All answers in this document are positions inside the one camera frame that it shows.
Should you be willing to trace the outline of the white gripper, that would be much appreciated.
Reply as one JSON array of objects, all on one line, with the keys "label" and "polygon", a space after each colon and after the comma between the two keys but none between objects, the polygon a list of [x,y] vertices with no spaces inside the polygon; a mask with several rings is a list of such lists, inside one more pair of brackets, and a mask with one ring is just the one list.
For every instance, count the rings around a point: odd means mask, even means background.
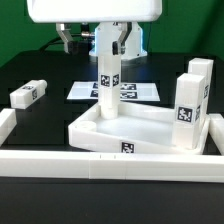
[{"label": "white gripper", "polygon": [[67,23],[119,22],[121,33],[112,42],[112,54],[123,55],[131,22],[157,20],[162,14],[162,0],[27,0],[27,8],[34,22],[57,23],[56,31],[67,54],[77,52],[71,25]]}]

